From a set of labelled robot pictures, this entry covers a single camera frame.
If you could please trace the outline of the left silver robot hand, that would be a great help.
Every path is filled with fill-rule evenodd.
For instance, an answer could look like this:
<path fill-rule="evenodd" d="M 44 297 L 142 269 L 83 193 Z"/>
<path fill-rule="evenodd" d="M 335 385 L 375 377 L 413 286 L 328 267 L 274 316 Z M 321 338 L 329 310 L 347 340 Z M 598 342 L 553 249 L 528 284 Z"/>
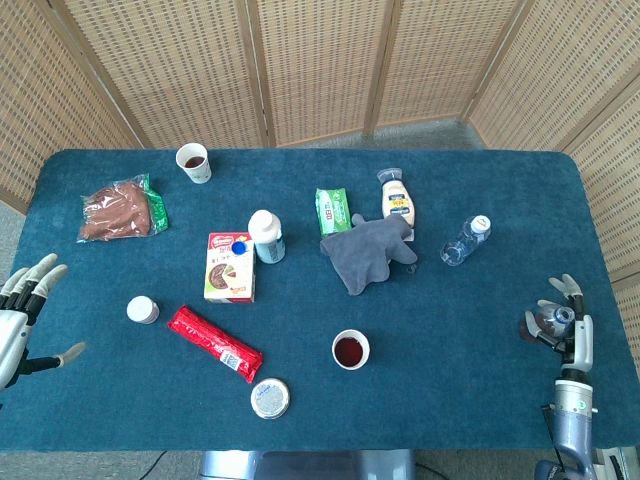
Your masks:
<path fill-rule="evenodd" d="M 13 386 L 20 376 L 62 368 L 86 349 L 85 342 L 66 352 L 30 358 L 28 342 L 38 316 L 53 287 L 66 274 L 66 264 L 56 265 L 50 253 L 37 264 L 16 270 L 1 287 L 1 389 Z"/>

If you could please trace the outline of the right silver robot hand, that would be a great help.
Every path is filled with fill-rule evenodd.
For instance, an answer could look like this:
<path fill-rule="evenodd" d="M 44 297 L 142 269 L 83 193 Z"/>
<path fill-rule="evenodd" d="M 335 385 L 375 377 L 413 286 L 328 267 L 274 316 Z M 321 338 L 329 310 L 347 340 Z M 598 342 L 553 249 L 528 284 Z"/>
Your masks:
<path fill-rule="evenodd" d="M 548 281 L 563 295 L 565 304 L 538 300 L 536 312 L 524 313 L 521 333 L 524 338 L 539 341 L 559 353 L 562 370 L 589 373 L 594 359 L 594 329 L 582 289 L 567 273 Z"/>

